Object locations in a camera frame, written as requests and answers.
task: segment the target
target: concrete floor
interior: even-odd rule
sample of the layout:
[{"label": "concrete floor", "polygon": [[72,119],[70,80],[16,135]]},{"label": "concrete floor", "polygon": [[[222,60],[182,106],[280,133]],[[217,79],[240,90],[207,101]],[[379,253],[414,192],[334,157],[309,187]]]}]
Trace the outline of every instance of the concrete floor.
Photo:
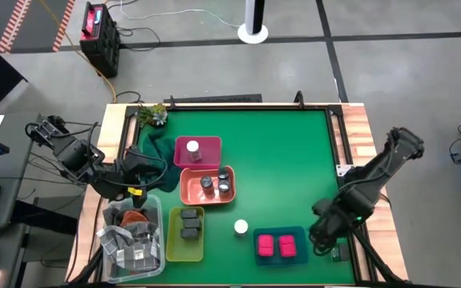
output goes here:
[{"label": "concrete floor", "polygon": [[[239,24],[243,3],[140,0],[124,10],[138,16],[208,9]],[[325,0],[324,5],[333,35],[461,32],[461,1]],[[67,28],[74,40],[84,6],[84,0],[76,2]],[[270,0],[266,11],[265,23],[274,36],[323,35],[314,0]],[[123,19],[119,8],[111,13],[120,26],[149,26],[166,41],[235,38],[233,28],[206,14],[131,21]],[[126,41],[153,38],[139,32]],[[366,103],[377,149],[382,149],[385,133],[393,126],[413,130],[426,143],[424,157],[408,163],[387,185],[411,280],[461,286],[461,166],[453,165],[447,152],[461,123],[461,38],[336,42],[335,49],[350,102]],[[110,93],[74,52],[4,57],[31,86],[0,106],[0,112],[39,111],[69,121],[102,121]],[[140,92],[146,102],[161,102],[171,94],[182,98],[254,93],[263,94],[264,102],[289,102],[297,90],[310,102],[339,100],[324,42],[122,50],[119,76],[112,82],[117,91]],[[29,173],[45,176],[39,170]],[[26,185],[23,193],[37,187],[37,195],[43,197],[78,193],[76,187]],[[55,270],[51,277],[44,269],[28,269],[24,286],[62,281],[65,270]]]}]

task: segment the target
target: small plant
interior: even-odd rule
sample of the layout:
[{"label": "small plant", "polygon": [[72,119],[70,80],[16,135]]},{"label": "small plant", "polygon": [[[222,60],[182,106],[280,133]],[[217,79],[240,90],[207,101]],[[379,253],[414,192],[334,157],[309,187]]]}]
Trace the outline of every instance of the small plant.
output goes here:
[{"label": "small plant", "polygon": [[144,127],[146,124],[157,127],[166,124],[168,113],[166,107],[163,104],[156,104],[152,107],[140,107],[138,112],[138,121],[140,127]]}]

